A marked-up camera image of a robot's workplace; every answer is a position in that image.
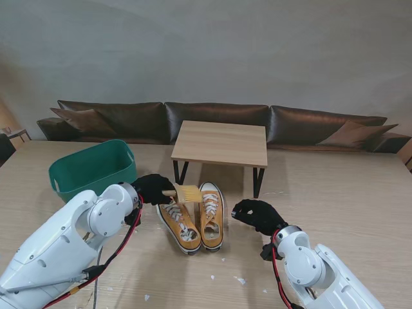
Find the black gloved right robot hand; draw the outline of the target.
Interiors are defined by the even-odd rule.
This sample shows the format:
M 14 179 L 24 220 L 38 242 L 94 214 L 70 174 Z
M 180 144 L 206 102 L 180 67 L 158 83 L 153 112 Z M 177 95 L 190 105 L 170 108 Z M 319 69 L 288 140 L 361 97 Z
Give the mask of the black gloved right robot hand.
M 231 216 L 266 236 L 288 226 L 273 206 L 261 200 L 241 200 L 232 209 Z

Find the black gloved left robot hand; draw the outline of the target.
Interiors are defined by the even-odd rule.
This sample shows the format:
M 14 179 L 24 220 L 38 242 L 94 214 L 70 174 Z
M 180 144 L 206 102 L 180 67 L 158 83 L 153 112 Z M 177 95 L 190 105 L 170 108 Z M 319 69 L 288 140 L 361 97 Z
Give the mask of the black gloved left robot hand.
M 172 199 L 163 194 L 163 191 L 174 190 L 168 178 L 160 174 L 148 174 L 137 178 L 131 186 L 142 197 L 144 203 L 151 205 L 169 204 Z

